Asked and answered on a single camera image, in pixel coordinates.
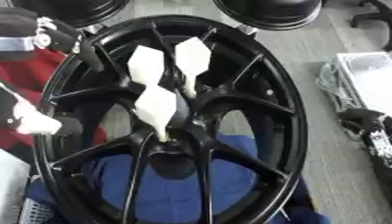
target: white fixture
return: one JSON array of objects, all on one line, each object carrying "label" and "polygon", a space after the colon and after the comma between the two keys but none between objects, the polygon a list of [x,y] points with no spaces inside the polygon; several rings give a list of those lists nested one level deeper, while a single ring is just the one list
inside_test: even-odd
[{"label": "white fixture", "polygon": [[176,65],[185,76],[185,91],[196,97],[196,79],[210,65],[211,50],[199,38],[190,38],[176,45]]},{"label": "white fixture", "polygon": [[128,61],[128,68],[134,82],[145,86],[157,85],[165,71],[164,53],[139,45]]},{"label": "white fixture", "polygon": [[177,110],[177,96],[163,87],[148,86],[135,102],[136,115],[154,127],[159,141],[167,142],[166,126]]}]

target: blue fabric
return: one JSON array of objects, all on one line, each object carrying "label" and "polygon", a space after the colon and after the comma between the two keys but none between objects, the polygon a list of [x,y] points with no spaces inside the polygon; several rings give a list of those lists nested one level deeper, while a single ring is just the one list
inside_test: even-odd
[{"label": "blue fabric", "polygon": [[[256,157],[255,141],[246,136],[219,136],[219,139]],[[85,175],[92,184],[101,191],[102,197],[114,207],[123,208],[127,194],[132,157],[118,155],[105,157],[84,167]],[[219,214],[231,207],[245,196],[251,189],[255,174],[239,165],[216,160],[211,163],[213,213]],[[40,181],[35,181],[27,189],[27,197],[37,202],[55,207],[51,196]],[[200,217],[200,189],[197,174],[181,180],[166,180],[158,176],[149,166],[142,178],[142,184],[136,198],[136,217],[143,221],[153,222],[188,222]],[[309,222],[287,222],[278,214],[271,224],[326,224],[317,222],[318,214],[313,211],[298,210],[292,212],[293,217],[306,215]]]}]

